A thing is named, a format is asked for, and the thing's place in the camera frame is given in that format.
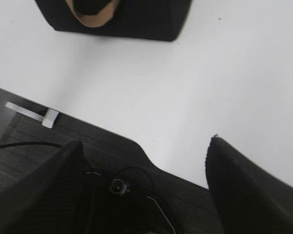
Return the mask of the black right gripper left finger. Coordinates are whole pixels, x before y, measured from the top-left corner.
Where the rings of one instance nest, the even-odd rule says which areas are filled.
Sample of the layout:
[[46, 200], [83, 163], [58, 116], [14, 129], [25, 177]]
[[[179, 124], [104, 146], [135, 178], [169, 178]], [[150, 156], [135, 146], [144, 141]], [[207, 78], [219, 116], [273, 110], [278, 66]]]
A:
[[0, 191], [0, 234], [85, 234], [89, 191], [83, 145], [71, 141]]

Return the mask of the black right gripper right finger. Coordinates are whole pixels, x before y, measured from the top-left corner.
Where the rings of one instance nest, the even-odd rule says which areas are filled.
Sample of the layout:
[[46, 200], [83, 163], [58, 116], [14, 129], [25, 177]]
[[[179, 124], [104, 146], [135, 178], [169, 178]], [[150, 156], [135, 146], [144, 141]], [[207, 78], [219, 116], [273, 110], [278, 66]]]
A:
[[293, 187], [224, 139], [211, 138], [206, 180], [226, 234], [293, 234]]

